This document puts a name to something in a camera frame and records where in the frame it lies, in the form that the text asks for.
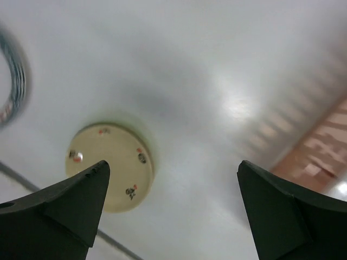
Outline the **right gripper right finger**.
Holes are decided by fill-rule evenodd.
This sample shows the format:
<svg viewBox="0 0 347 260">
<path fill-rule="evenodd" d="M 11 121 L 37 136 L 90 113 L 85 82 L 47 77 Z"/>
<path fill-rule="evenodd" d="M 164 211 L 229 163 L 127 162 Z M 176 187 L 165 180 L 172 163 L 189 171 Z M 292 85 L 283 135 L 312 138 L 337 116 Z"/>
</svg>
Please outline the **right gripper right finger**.
<svg viewBox="0 0 347 260">
<path fill-rule="evenodd" d="M 245 160 L 237 179 L 259 259 L 346 259 L 345 201 Z"/>
</svg>

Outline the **dark rimmed plate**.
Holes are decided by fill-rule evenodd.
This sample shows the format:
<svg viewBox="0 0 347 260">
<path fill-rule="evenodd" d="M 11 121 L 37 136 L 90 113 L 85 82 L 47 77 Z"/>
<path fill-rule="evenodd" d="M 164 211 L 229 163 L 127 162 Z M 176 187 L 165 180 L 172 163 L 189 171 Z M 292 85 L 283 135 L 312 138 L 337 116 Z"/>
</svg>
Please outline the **dark rimmed plate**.
<svg viewBox="0 0 347 260">
<path fill-rule="evenodd" d="M 10 93 L 1 105 L 1 129 L 8 127 L 26 109 L 31 94 L 31 67 L 18 37 L 1 23 L 1 54 L 9 68 Z"/>
</svg>

